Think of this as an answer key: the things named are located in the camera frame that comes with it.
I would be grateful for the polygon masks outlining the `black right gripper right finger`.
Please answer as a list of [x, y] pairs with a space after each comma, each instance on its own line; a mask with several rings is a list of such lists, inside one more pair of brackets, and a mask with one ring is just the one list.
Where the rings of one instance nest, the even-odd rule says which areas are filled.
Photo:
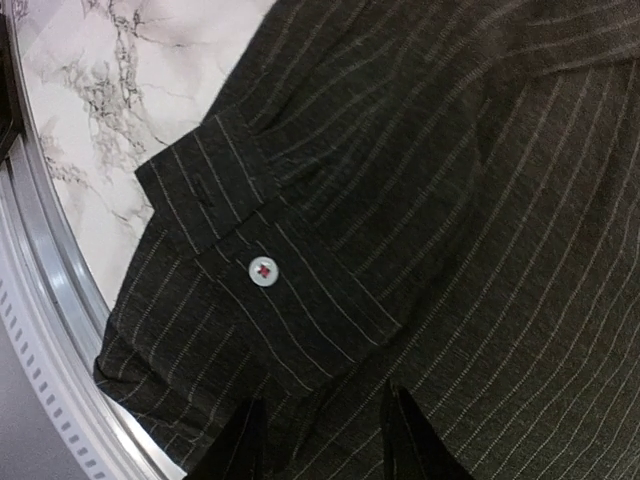
[[385, 383], [380, 425], [385, 479], [473, 479], [447, 450], [406, 388]]

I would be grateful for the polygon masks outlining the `black pinstriped long sleeve shirt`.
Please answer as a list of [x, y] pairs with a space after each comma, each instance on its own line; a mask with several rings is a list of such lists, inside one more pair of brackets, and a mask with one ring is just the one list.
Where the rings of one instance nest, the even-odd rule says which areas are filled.
[[385, 479], [406, 388], [473, 479], [639, 475], [639, 5], [278, 1], [152, 216], [97, 387], [188, 473]]

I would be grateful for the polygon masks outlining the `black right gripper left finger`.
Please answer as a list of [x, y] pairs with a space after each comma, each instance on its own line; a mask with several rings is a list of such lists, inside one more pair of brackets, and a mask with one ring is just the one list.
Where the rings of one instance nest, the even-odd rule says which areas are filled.
[[244, 400], [187, 480], [263, 480], [267, 433], [265, 401]]

